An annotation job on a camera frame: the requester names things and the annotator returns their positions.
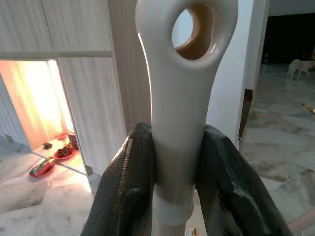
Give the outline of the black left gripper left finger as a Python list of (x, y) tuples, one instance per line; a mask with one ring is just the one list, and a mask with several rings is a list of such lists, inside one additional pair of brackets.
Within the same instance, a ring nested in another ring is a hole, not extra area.
[(149, 236), (155, 184), (150, 125), (135, 125), (103, 173), (83, 236)]

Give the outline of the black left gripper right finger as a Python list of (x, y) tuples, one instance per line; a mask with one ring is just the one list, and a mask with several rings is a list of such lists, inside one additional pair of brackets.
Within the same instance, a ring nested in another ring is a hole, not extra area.
[(204, 130), (196, 190), (209, 236), (292, 235), (257, 172), (210, 125)]

